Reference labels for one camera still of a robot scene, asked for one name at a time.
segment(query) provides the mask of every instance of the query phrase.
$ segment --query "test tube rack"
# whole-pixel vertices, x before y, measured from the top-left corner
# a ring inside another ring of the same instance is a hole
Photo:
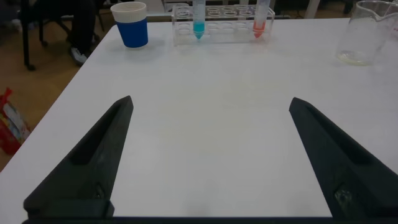
[[[174,45],[211,43],[267,43],[271,36],[275,12],[270,8],[263,34],[253,32],[255,5],[206,6],[205,35],[198,40],[193,34],[191,6],[174,6],[172,11]]]

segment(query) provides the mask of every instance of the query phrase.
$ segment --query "wooden floor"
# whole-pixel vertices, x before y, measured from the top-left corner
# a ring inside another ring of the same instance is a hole
[[[342,3],[331,3],[317,12],[316,18],[349,17],[344,15]],[[113,26],[112,15],[104,11],[102,15],[106,32]],[[304,16],[305,11],[298,12]],[[297,11],[286,11],[285,14],[296,18]],[[95,32],[104,37],[99,23]],[[0,93],[6,87],[14,92],[9,101],[25,117],[29,126],[34,129],[54,101],[61,94],[79,70],[67,53],[69,44],[65,42],[66,33],[56,24],[45,26],[45,40],[49,43],[43,48],[39,42],[37,29],[29,32],[30,59],[36,66],[35,72],[29,72],[23,64],[22,37],[18,32],[0,38]],[[0,149],[0,171],[12,158]]]

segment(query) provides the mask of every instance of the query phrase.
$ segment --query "clear beaker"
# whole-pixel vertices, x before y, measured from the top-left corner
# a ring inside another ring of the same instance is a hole
[[[369,65],[398,21],[398,4],[360,1],[340,39],[336,56],[352,65]]]

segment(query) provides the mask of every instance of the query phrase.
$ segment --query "test tube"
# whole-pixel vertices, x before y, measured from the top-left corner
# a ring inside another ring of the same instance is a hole
[[[193,0],[193,33],[198,40],[205,33],[205,0]]]
[[[269,3],[271,0],[257,0],[256,15],[254,16],[253,32],[259,38],[266,28]]]

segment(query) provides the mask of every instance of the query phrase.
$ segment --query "bag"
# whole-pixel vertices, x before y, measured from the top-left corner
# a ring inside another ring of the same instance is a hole
[[[30,134],[30,129],[19,112],[8,102],[12,91],[7,88],[0,95],[0,148],[7,154],[15,154]]]

